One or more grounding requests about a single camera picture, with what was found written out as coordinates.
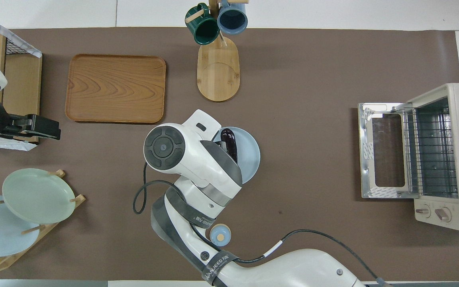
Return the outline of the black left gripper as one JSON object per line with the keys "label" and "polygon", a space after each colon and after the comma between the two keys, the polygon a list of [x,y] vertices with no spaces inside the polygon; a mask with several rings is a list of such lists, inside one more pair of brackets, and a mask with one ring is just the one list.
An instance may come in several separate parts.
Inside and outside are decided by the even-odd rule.
{"label": "black left gripper", "polygon": [[61,129],[57,121],[36,114],[27,114],[25,116],[9,114],[9,117],[11,123],[8,126],[8,132],[11,136],[54,140],[60,140],[61,138]]}

